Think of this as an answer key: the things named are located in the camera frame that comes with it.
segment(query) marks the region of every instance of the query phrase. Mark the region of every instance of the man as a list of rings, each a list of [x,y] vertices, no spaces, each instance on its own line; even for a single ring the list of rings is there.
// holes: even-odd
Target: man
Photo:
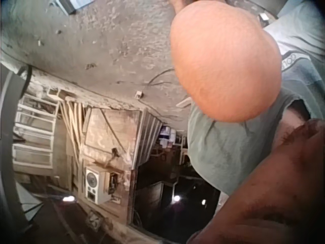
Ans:
[[[182,1],[173,5],[185,13]],[[304,243],[323,214],[325,132],[312,119],[325,118],[324,20],[305,1],[265,31],[282,55],[281,89],[271,106],[227,123],[205,115],[193,98],[191,163],[231,197],[190,243]],[[177,48],[173,36],[171,42]]]

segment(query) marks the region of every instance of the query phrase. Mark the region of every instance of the electrical wire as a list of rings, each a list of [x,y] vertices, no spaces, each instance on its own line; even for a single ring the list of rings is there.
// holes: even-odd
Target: electrical wire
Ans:
[[[4,50],[2,49],[2,47],[0,48],[0,50],[1,50],[5,55],[9,56],[10,58],[12,58],[12,59],[14,59],[14,60],[16,60],[16,61],[18,61],[18,62],[21,62],[21,63],[26,64],[26,62],[24,62],[24,61],[22,61],[22,60],[20,60],[20,59],[18,59],[18,58],[15,58],[14,56],[8,54],[6,51],[4,51]],[[32,67],[32,68],[34,68],[34,69],[36,69],[36,70],[39,70],[39,71],[41,71],[41,72],[47,73],[47,74],[49,74],[49,75],[51,75],[51,76],[53,76],[53,77],[55,77],[55,78],[58,78],[58,79],[64,80],[64,81],[66,81],[66,82],[68,82],[68,83],[70,83],[70,84],[73,84],[73,85],[75,85],[75,86],[77,86],[77,87],[79,87],[79,88],[81,88],[81,89],[84,89],[84,90],[86,90],[86,91],[88,91],[88,92],[91,92],[91,93],[93,93],[93,94],[96,94],[96,95],[102,96],[102,97],[104,97],[104,98],[112,99],[112,100],[114,100],[114,101],[116,101],[116,102],[119,102],[119,103],[122,103],[122,104],[126,104],[125,102],[119,101],[119,100],[114,99],[114,98],[111,98],[111,97],[109,97],[109,96],[105,96],[105,95],[103,95],[103,94],[97,93],[97,92],[92,91],[92,90],[89,90],[89,89],[86,89],[86,88],[84,88],[84,87],[78,85],[78,84],[75,83],[75,82],[72,82],[72,81],[68,81],[68,80],[62,79],[62,78],[60,78],[60,77],[58,77],[58,76],[55,76],[55,75],[53,75],[53,74],[51,74],[51,73],[49,73],[49,72],[47,72],[47,71],[44,71],[44,70],[42,70],[42,69],[40,69],[40,68],[35,67],[35,66],[33,66],[33,65],[29,65],[29,66]],[[164,70],[164,71],[162,71],[161,73],[159,73],[159,74],[157,74],[156,76],[154,76],[154,77],[153,77],[153,78],[152,78],[148,83],[144,83],[143,85],[144,85],[144,86],[156,86],[156,85],[161,85],[161,84],[163,84],[163,83],[171,83],[171,82],[160,82],[160,83],[158,83],[158,84],[152,84],[152,82],[153,82],[155,79],[157,79],[160,75],[163,75],[163,74],[165,74],[165,73],[167,73],[167,72],[171,72],[171,71],[174,71],[174,70],[175,70],[175,69],[167,69],[167,70]],[[146,104],[146,103],[144,103],[144,102],[142,102],[142,101],[140,101],[140,100],[139,100],[139,102],[142,103],[143,105],[145,105],[145,106],[151,108],[153,111],[155,111],[155,112],[158,114],[157,117],[170,119],[170,120],[173,120],[173,121],[176,121],[176,122],[181,122],[181,121],[183,121],[183,119],[173,119],[173,117],[174,117],[174,118],[175,118],[175,117],[178,117],[178,116],[176,116],[176,115],[162,115],[161,113],[159,113],[155,108],[153,108],[153,107],[150,106],[149,104]]]

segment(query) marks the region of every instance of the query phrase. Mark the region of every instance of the floor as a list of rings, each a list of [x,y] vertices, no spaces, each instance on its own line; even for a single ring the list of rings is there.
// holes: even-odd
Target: floor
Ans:
[[[95,0],[70,16],[49,1],[7,0],[1,11],[3,62],[33,65],[40,70],[33,81],[57,84],[92,99],[92,105],[146,107],[186,131],[189,107],[176,107],[187,94],[172,70],[169,31],[175,13],[168,0]],[[140,101],[134,98],[138,90],[144,94]]]

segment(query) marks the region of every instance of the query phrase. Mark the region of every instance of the white speaker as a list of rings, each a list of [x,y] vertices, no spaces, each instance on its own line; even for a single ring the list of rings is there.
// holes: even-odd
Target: white speaker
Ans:
[[[95,203],[102,204],[109,201],[116,186],[113,177],[116,175],[107,169],[92,165],[86,167],[86,198]]]

